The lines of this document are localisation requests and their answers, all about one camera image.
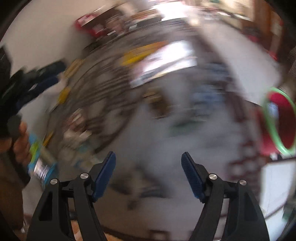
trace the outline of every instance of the ribbed blue pad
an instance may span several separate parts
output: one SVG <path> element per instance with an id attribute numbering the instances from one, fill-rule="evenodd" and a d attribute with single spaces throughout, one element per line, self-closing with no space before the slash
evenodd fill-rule
<path id="1" fill-rule="evenodd" d="M 181 157 L 181 165 L 194 196 L 200 200 L 203 200 L 205 198 L 205 194 L 203 193 L 202 180 L 200 179 L 200 176 L 198 175 L 194 165 L 191 163 L 190 159 L 185 153 L 183 153 Z"/>
<path id="2" fill-rule="evenodd" d="M 92 195 L 95 202 L 103 196 L 107 184 L 109 183 L 110 177 L 112 176 L 115 165 L 116 156 L 115 153 L 112 153 L 95 181 L 96 190 Z"/>

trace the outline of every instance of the metal screw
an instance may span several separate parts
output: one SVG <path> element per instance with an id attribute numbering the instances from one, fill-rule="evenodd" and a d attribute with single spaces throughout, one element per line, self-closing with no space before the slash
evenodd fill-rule
<path id="1" fill-rule="evenodd" d="M 85 172 L 85 173 L 82 173 L 82 174 L 80 175 L 80 178 L 81 178 L 81 179 L 86 179 L 86 178 L 88 178 L 88 176 L 89 176 L 88 173 Z"/>
<path id="2" fill-rule="evenodd" d="M 247 182 L 245 180 L 240 180 L 239 183 L 240 183 L 240 185 L 243 185 L 243 186 L 247 185 Z"/>
<path id="3" fill-rule="evenodd" d="M 212 179 L 212 180 L 216 180 L 218 177 L 217 177 L 216 174 L 211 173 L 211 174 L 209 175 L 209 178 Z"/>
<path id="4" fill-rule="evenodd" d="M 56 179 L 56 178 L 51 179 L 51 180 L 50 180 L 50 184 L 51 184 L 51 185 L 57 184 L 57 179 Z"/>

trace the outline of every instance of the hand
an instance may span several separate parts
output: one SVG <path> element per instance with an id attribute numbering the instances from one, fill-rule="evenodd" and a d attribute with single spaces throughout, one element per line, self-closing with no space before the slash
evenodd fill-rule
<path id="1" fill-rule="evenodd" d="M 14 143 L 13 151 L 15 153 L 16 161 L 26 167 L 30 163 L 32 155 L 29 153 L 29 134 L 27 133 L 27 125 L 25 122 L 21 122 L 19 131 L 21 136 Z M 8 151 L 11 144 L 11 138 L 0 139 L 0 153 Z"/>

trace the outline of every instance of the floor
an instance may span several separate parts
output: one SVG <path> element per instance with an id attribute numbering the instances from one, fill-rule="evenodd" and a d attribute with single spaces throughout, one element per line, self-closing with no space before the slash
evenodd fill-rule
<path id="1" fill-rule="evenodd" d="M 103 6 L 105 2 L 100 0 L 100 4 Z M 69 0 L 32 0 L 20 12 L 1 41 L 1 45 L 6 44 L 11 52 L 13 72 L 24 65 L 31 69 L 60 58 L 65 57 L 72 61 L 78 57 L 90 39 L 77 33 L 72 23 L 81 15 L 99 8 L 100 4 L 94 0 L 84 1 L 79 6 Z M 250 42 L 236 29 L 218 21 L 203 20 L 197 9 L 184 6 L 180 2 L 160 4 L 156 7 L 167 19 L 188 16 L 189 23 L 202 30 L 205 38 L 231 68 L 245 99 L 260 104 L 268 89 L 279 82 L 277 63 L 260 46 Z M 36 28 L 43 30 L 44 34 L 36 32 Z M 56 93 L 45 93 L 21 111 L 23 119 L 28 122 L 29 130 L 40 138 L 43 137 L 47 119 L 45 110 L 54 98 Z M 295 168 L 294 162 L 271 164 L 264 168 L 260 205 L 265 215 L 272 213 L 285 202 Z M 41 192 L 38 182 L 32 180 L 23 192 L 26 213 L 34 212 Z M 267 220 L 271 240 L 276 240 L 285 226 L 281 217 L 280 210 Z"/>

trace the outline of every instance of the green ring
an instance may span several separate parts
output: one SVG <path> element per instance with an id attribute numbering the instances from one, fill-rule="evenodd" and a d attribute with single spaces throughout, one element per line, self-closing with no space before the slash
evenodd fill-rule
<path id="1" fill-rule="evenodd" d="M 283 95 L 289 101 L 291 106 L 293 107 L 294 115 L 296 117 L 296 106 L 293 103 L 293 101 L 290 99 L 290 97 L 285 92 L 283 92 L 282 90 L 277 89 L 275 87 L 272 87 L 270 89 L 270 91 L 277 92 L 277 93 Z M 287 149 L 284 146 L 284 144 L 282 143 L 282 140 L 281 140 L 281 138 L 280 138 L 280 136 L 279 136 L 279 134 L 278 134 L 278 132 L 276 130 L 274 119 L 271 118 L 270 115 L 269 115 L 268 108 L 267 108 L 268 103 L 269 103 L 269 100 L 266 98 L 264 100 L 262 109 L 263 109 L 263 115 L 264 115 L 264 118 L 265 118 L 265 121 L 266 121 L 266 129 L 267 129 L 267 131 L 268 131 L 274 145 L 280 151 L 280 153 L 282 153 L 284 155 L 287 155 L 287 154 L 288 155 L 293 155 L 293 154 L 295 154 L 295 145 L 296 145 L 296 138 L 295 137 L 296 137 L 296 135 L 294 135 L 294 142 L 292 144 L 292 147 L 290 149 Z"/>

